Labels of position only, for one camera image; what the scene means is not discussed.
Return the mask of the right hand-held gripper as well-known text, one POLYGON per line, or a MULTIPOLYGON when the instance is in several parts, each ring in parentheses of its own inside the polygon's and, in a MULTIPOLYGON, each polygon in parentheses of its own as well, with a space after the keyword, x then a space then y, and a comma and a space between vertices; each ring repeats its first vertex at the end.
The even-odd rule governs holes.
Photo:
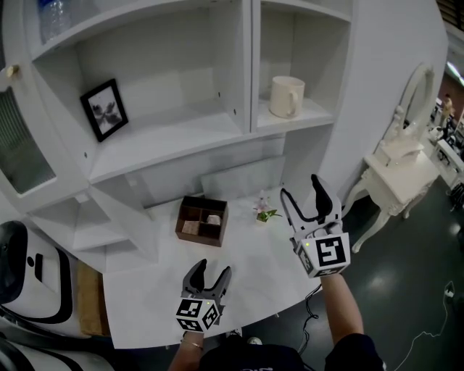
POLYGON ((317 222, 305 217, 293 196, 282 188, 280 199, 294 236, 290 238, 293 251, 309 278, 340 273, 351 263, 349 234, 342 230, 341 201, 336 192, 319 175, 311 175, 315 191, 317 222))

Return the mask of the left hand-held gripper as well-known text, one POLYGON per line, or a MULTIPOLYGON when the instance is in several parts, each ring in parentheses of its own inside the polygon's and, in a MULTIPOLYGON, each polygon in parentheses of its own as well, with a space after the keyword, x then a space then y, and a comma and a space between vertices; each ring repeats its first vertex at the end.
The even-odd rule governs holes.
POLYGON ((232 269, 227 266, 213 287, 204 290, 204 271, 207 260, 197 262, 185 275, 182 282, 181 300, 175 319, 186 332, 208 332, 219 325, 224 306, 221 299, 225 295, 232 277, 232 269))

